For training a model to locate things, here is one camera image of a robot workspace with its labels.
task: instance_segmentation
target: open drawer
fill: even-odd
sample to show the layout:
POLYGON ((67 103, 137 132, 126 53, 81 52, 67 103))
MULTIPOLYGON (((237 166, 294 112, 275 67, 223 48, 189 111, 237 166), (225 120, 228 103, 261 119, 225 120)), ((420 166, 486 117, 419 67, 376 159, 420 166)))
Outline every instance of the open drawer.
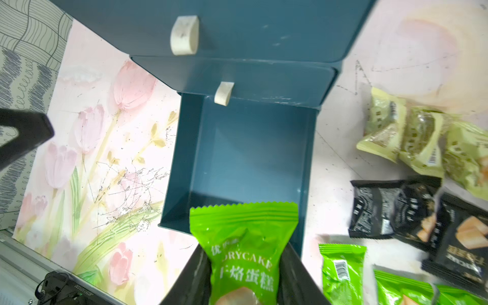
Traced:
POLYGON ((300 254, 318 110, 182 94, 178 136, 160 226, 189 233, 192 207, 295 202, 290 243, 300 254))

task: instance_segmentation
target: barcode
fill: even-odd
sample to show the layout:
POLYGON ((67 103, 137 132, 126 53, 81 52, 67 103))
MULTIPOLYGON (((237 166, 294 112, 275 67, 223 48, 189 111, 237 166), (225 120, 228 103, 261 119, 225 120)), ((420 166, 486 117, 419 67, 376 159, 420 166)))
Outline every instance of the barcode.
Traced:
POLYGON ((437 152, 436 149, 434 149, 432 151, 432 155, 430 156, 430 158, 427 161, 427 164, 428 165, 436 165, 437 164, 437 154, 436 154, 436 152, 437 152))
POLYGON ((390 102, 390 115, 394 120, 398 119, 395 102, 390 102))
POLYGON ((383 218, 383 222, 381 223, 381 235, 384 234, 392 234, 393 228, 390 226, 390 221, 388 219, 383 218))
POLYGON ((351 281, 351 278, 349 277, 349 270, 348 270, 346 260, 334 261, 334 267, 336 268, 337 278, 339 279, 339 281, 343 281, 343 280, 351 281))

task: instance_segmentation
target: pink flower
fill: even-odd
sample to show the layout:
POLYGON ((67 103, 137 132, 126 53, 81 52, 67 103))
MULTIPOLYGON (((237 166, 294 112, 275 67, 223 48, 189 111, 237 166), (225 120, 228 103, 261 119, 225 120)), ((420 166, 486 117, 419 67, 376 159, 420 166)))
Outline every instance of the pink flower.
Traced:
POLYGON ((76 151, 51 142, 45 160, 47 184, 53 188, 63 187, 75 169, 76 156, 76 151))
POLYGON ((53 249, 51 260, 61 267, 73 271, 78 260, 79 250, 66 236, 61 237, 60 241, 53 249))
POLYGON ((129 270, 132 264, 132 251, 125 249, 125 243, 120 243, 110 260, 108 273, 110 280, 120 286, 129 280, 129 270))
POLYGON ((136 108, 151 97, 156 78, 132 61, 126 61, 114 83, 114 98, 120 110, 136 108))
POLYGON ((147 187, 138 172, 126 173, 112 192, 107 199, 107 215, 114 219, 142 207, 148 196, 147 187))
POLYGON ((25 195, 20 207, 19 218, 17 219, 17 226, 22 227, 32 217, 41 217, 47 206, 46 196, 37 196, 32 203, 32 194, 25 195))
POLYGON ((78 115, 75 122, 75 138, 83 154, 89 153, 97 146, 102 135, 104 115, 102 105, 97 105, 95 109, 88 107, 78 115))

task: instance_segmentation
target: black cable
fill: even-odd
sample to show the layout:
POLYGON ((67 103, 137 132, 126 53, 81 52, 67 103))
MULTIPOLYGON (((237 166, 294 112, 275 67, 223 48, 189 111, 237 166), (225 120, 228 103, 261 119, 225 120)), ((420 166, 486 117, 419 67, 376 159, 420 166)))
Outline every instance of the black cable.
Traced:
POLYGON ((44 300, 44 296, 45 296, 45 293, 42 294, 41 292, 39 292, 39 287, 42 285, 42 283, 44 283, 45 281, 49 280, 50 278, 52 278, 54 275, 51 275, 50 277, 48 278, 45 278, 44 280, 42 280, 36 287, 36 291, 34 291, 34 295, 36 296, 36 298, 39 300, 39 302, 42 302, 42 303, 39 303, 38 305, 44 305, 46 304, 47 302, 50 302, 52 299, 54 299, 62 290, 64 287, 66 287, 66 285, 68 284, 68 280, 69 280, 69 274, 67 273, 64 273, 64 272, 58 272, 58 273, 55 273, 55 274, 62 274, 66 277, 66 279, 64 280, 64 285, 61 287, 60 290, 58 290, 51 298, 45 300, 44 302, 42 302, 44 300))

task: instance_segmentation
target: white tabletop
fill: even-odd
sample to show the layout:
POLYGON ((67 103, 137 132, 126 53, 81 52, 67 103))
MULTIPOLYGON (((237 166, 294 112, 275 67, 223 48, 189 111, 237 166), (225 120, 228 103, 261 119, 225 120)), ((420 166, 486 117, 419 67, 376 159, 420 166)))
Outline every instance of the white tabletop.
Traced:
MULTIPOLYGON (((427 254, 397 240, 350 239, 350 180, 393 180, 414 174, 356 149, 363 135, 371 86, 463 113, 488 129, 488 1, 380 0, 373 9, 317 120, 302 261, 322 286, 319 243, 367 246, 365 304, 377 304, 373 266, 438 282, 420 269, 427 254)), ((444 189, 488 209, 446 180, 444 189)))

